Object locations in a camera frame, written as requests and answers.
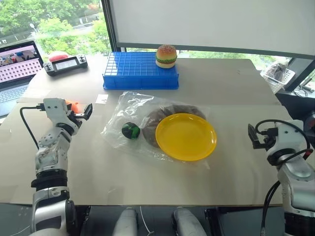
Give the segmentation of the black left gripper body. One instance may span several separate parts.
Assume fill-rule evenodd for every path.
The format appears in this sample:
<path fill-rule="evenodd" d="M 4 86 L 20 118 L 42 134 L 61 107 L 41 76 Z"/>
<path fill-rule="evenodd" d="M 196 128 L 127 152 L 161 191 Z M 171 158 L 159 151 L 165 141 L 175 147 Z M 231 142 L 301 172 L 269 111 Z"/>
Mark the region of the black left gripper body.
<path fill-rule="evenodd" d="M 75 115 L 76 114 L 73 110 L 67 110 L 65 124 L 69 128 L 80 128 L 82 125 L 82 121 L 79 120 Z"/>

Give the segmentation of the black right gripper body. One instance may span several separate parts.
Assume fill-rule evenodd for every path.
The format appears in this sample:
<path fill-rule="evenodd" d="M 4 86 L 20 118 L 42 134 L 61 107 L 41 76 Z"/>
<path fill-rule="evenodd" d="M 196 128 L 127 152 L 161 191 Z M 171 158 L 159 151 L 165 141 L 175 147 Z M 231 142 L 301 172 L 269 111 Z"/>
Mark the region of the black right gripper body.
<path fill-rule="evenodd" d="M 273 138 L 270 136 L 265 136 L 263 142 L 261 143 L 261 149 L 270 149 L 273 146 Z"/>

